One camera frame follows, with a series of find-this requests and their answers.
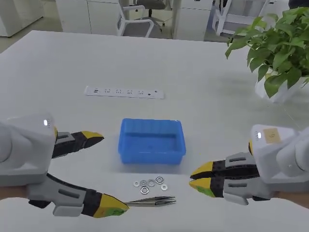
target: tweezers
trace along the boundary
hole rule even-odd
[[[137,201],[126,202],[127,206],[132,207],[154,207],[154,206],[164,206],[169,204],[174,204],[176,202],[175,197],[151,197],[151,198],[144,198]]]

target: white flower pot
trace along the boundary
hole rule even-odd
[[[296,82],[296,84],[290,87],[289,89],[287,86],[287,81],[283,82],[283,84],[279,87],[278,92],[274,96],[269,98],[264,88],[265,77],[263,77],[262,80],[260,80],[259,82],[256,81],[255,92],[259,97],[263,99],[267,99],[272,103],[284,103],[286,100],[291,98],[303,86],[305,79],[306,78],[301,77],[298,80],[298,82]]]

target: label sticker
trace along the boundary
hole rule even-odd
[[[264,129],[263,132],[267,144],[274,144],[281,142],[281,138],[277,128]]]

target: metal washer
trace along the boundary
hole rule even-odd
[[[142,187],[147,186],[147,181],[146,180],[141,180],[140,181],[140,186],[142,186]]]
[[[155,181],[158,185],[162,185],[164,183],[164,179],[161,176],[158,176]]]
[[[133,186],[134,186],[134,187],[139,187],[139,186],[140,186],[140,183],[139,183],[138,181],[134,181],[134,182],[133,182]]]
[[[140,192],[141,192],[141,194],[146,195],[146,194],[149,193],[149,188],[147,188],[145,186],[141,187]]]
[[[155,180],[150,179],[150,180],[148,180],[147,184],[148,184],[149,187],[154,187],[155,186]]]
[[[163,185],[161,185],[161,189],[163,191],[166,191],[166,190],[168,190],[168,186],[166,184],[163,184]]]

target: white chair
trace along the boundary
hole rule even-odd
[[[150,37],[150,38],[162,38],[160,25],[151,18],[143,18],[145,7],[143,5],[138,6],[122,6],[121,1],[118,3],[120,18],[117,23],[117,35],[118,36],[134,36],[134,37]],[[130,10],[141,10],[141,18],[136,20],[130,20],[126,15]]]
[[[220,9],[215,10],[212,28],[220,36],[234,34],[240,27],[246,27],[258,16],[264,16],[270,0],[220,0]]]

